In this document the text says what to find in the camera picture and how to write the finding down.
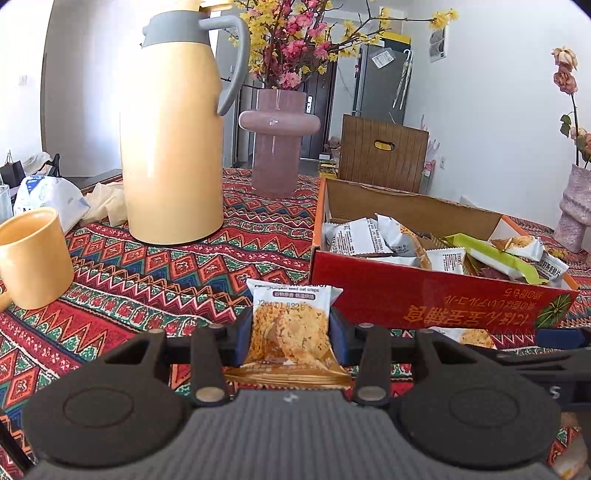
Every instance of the yellow mug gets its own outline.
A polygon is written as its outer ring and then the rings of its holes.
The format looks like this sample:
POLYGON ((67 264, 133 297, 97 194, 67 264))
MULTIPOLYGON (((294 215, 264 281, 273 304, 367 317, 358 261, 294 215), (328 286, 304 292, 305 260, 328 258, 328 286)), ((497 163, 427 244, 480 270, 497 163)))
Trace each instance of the yellow mug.
POLYGON ((74 267, 53 208, 22 213, 0 225, 0 312, 12 302, 40 309, 61 297, 74 280, 74 267))

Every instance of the vase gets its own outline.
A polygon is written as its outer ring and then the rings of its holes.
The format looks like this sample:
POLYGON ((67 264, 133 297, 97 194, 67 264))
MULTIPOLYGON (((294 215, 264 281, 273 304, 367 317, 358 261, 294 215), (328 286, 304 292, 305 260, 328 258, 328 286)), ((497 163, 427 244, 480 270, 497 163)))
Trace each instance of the vase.
POLYGON ((256 110, 240 114, 241 128, 255 133, 252 188, 270 199, 293 197, 297 190, 301 138, 320 128, 320 119, 304 113, 306 94, 260 89, 256 110))
POLYGON ((573 165, 560 202, 562 216, 554 240, 573 253, 581 251, 585 230, 591 226, 591 170, 573 165))

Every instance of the mug handle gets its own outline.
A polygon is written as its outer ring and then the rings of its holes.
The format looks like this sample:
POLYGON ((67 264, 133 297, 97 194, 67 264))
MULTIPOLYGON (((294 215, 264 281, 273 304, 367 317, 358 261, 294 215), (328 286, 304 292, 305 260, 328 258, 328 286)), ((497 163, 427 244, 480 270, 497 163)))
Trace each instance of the mug handle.
POLYGON ((204 30, 216 30, 218 28, 236 28, 238 30, 238 58, 236 60, 236 70, 230 87, 226 90, 223 99, 217 108, 217 114, 224 116, 230 110, 238 92, 242 88, 242 83, 248 74, 248 60, 251 56, 251 35, 246 22, 235 15, 227 17, 204 18, 199 21, 199 26, 204 30))
POLYGON ((5 291, 2 295, 0 295, 0 313, 6 310, 11 303, 12 298, 10 294, 7 291, 5 291))

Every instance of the black bag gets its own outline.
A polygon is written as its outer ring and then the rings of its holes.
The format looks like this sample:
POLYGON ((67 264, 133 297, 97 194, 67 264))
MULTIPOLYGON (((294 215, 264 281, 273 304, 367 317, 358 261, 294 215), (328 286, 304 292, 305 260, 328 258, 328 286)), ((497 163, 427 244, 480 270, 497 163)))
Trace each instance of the black bag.
POLYGON ((6 156, 6 163, 0 167, 0 177, 2 181, 10 188, 19 187, 21 182, 25 179, 25 171, 22 169, 20 161, 12 162, 12 154, 8 152, 6 156))

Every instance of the red box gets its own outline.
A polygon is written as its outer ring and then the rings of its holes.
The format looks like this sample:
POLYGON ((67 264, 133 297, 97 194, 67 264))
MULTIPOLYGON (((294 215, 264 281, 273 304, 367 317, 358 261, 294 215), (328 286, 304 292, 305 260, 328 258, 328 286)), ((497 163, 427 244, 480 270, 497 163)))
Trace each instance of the red box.
POLYGON ((330 253, 325 222, 388 215, 415 232, 481 240, 526 235, 509 217, 433 197, 322 179, 316 210, 310 283, 343 288, 335 306, 353 323, 388 328, 430 326, 527 333, 556 326, 576 299, 569 275, 560 288, 421 270, 330 253))

